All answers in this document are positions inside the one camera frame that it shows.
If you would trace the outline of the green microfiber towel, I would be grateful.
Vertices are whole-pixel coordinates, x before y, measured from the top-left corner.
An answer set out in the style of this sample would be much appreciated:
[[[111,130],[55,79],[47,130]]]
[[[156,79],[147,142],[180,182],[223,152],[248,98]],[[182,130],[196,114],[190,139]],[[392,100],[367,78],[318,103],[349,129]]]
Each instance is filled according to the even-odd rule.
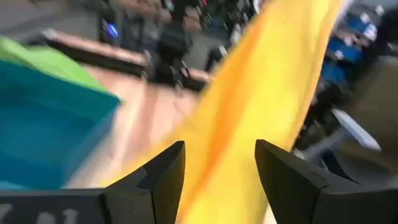
[[[107,92],[78,62],[48,46],[25,47],[8,37],[0,37],[0,60],[33,68],[92,90]]]

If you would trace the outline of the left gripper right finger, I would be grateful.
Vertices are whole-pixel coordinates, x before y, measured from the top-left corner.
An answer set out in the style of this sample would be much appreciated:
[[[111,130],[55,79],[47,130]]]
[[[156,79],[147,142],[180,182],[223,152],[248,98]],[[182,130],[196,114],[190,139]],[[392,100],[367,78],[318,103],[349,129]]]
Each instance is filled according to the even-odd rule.
[[[398,224],[398,186],[357,184],[263,139],[255,160],[277,224]]]

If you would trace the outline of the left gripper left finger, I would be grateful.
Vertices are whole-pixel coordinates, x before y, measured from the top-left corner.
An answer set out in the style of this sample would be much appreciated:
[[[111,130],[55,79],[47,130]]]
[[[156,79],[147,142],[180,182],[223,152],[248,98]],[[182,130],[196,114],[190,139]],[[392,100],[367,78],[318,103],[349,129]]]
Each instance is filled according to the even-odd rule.
[[[105,188],[0,190],[0,224],[175,224],[184,175],[177,141]]]

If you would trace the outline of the blue-green storage bin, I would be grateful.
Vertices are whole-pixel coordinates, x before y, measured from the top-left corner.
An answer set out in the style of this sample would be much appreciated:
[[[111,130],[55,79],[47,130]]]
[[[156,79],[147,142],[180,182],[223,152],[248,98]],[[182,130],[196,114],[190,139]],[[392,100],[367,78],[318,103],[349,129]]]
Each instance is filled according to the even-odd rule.
[[[111,130],[117,96],[0,61],[0,182],[63,187]]]

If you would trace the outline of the yellow microfiber towel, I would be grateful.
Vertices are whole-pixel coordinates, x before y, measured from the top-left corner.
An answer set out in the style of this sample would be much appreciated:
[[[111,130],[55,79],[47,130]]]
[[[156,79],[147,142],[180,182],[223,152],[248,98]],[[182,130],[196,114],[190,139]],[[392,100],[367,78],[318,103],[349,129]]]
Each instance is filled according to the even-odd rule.
[[[175,141],[185,142],[181,224],[262,224],[267,207],[254,158],[265,139],[289,151],[320,76],[344,0],[271,0],[215,70],[194,112],[111,184]]]

